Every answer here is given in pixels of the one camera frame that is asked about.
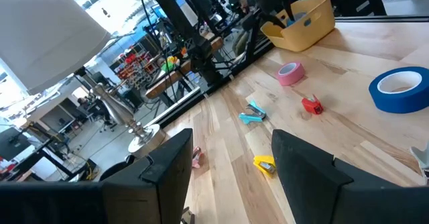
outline table lamp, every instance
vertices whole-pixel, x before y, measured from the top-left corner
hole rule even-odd
[[[97,86],[82,66],[111,36],[74,0],[0,0],[0,17],[0,65],[23,91],[39,93],[72,73]],[[103,96],[118,124],[141,135],[134,140],[139,146],[150,142],[155,133],[163,134],[159,125],[156,131],[142,128],[122,103],[97,92],[102,93],[100,86],[95,94]],[[162,139],[150,144],[156,147]]]

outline yellow bin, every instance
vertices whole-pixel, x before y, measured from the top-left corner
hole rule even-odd
[[[261,31],[279,48],[300,52],[327,35],[335,26],[334,13],[330,0],[300,0],[292,4],[292,12],[306,13],[304,17],[286,29],[267,22]],[[286,25],[288,14],[286,10],[277,14]]]

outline wooden table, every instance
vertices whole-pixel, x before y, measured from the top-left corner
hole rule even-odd
[[[212,33],[205,35],[204,37],[209,39],[213,36]],[[212,52],[216,52],[217,50],[219,50],[220,48],[222,48],[223,46],[223,40],[221,37],[216,38],[215,40],[213,40],[211,42],[212,44]],[[183,74],[188,74],[190,72],[190,60],[185,61],[180,70],[182,71]],[[171,71],[170,73],[170,78],[167,76],[164,77],[163,80],[159,81],[158,83],[156,83],[153,87],[151,87],[150,89],[148,89],[146,91],[146,97],[149,99],[154,99],[156,97],[158,97],[158,95],[160,95],[161,93],[163,93],[168,87],[172,86],[175,82],[179,81],[180,79],[182,79],[182,73],[178,72],[178,71]]]
[[[206,154],[192,171],[186,206],[201,223],[293,223],[277,177],[253,165],[254,155],[272,155],[271,133],[283,129],[336,157],[400,186],[424,183],[409,148],[429,140],[429,108],[392,114],[378,110],[369,83],[397,67],[429,67],[428,23],[338,23],[301,53],[273,49],[164,130],[173,136],[194,129],[194,145]],[[275,79],[281,65],[299,61],[306,76],[292,87]],[[322,115],[301,105],[315,94]],[[263,123],[244,125],[238,114],[255,100],[267,112]]]

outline white lamp shade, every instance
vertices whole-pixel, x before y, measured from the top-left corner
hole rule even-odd
[[[78,70],[109,39],[74,0],[0,0],[0,64],[30,94]]]

